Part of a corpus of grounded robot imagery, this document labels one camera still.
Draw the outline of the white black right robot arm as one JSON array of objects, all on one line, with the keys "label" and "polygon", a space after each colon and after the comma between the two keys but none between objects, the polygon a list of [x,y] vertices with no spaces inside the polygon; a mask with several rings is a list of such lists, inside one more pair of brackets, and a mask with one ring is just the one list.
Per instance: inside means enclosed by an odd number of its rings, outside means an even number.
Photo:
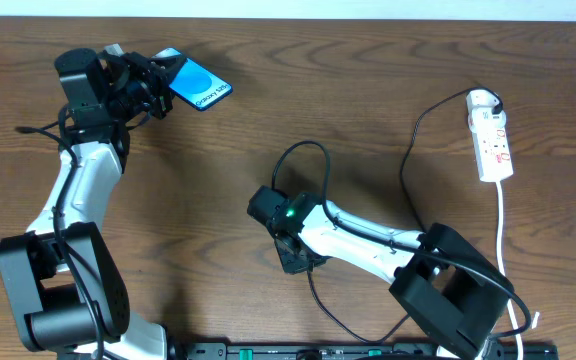
[{"label": "white black right robot arm", "polygon": [[248,214],[271,235],[284,272],[308,272],[330,258],[389,285],[391,295],[429,337],[462,359],[476,358],[514,288],[454,229],[401,230],[349,214],[312,193],[289,199],[267,186]]}]

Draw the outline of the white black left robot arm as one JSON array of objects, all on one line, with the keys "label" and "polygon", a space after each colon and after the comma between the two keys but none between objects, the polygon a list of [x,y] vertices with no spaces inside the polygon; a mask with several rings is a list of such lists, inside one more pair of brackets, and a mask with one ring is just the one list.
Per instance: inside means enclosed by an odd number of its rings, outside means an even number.
[{"label": "white black left robot arm", "polygon": [[102,238],[108,201],[125,172],[130,133],[171,110],[186,57],[78,48],[55,69],[67,98],[42,135],[60,170],[24,233],[0,242],[0,274],[22,344],[61,359],[182,359],[167,329],[135,313]]}]

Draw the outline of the blue Galaxy smartphone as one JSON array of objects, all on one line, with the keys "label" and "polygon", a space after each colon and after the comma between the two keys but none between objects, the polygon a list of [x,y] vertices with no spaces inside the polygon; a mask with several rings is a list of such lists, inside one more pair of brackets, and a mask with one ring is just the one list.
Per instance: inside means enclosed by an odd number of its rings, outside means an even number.
[{"label": "blue Galaxy smartphone", "polygon": [[205,111],[230,95],[233,87],[192,58],[174,48],[152,57],[164,68],[169,89],[198,111]]}]

